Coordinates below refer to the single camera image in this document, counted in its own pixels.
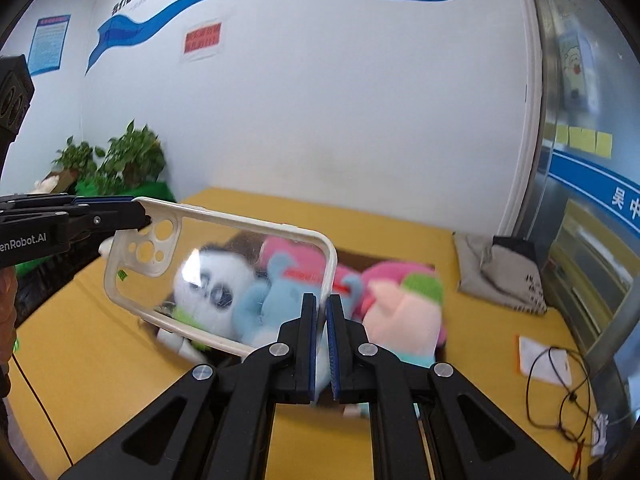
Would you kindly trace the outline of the person's left hand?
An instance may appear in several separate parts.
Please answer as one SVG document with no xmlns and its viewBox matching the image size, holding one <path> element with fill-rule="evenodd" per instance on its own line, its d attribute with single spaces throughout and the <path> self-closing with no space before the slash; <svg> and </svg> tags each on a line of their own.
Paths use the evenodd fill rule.
<svg viewBox="0 0 640 480">
<path fill-rule="evenodd" d="M 14 266 L 8 266 L 1 270 L 0 286 L 1 397 L 5 398 L 10 391 L 8 368 L 16 341 L 14 302 L 17 292 L 17 278 Z"/>
</svg>

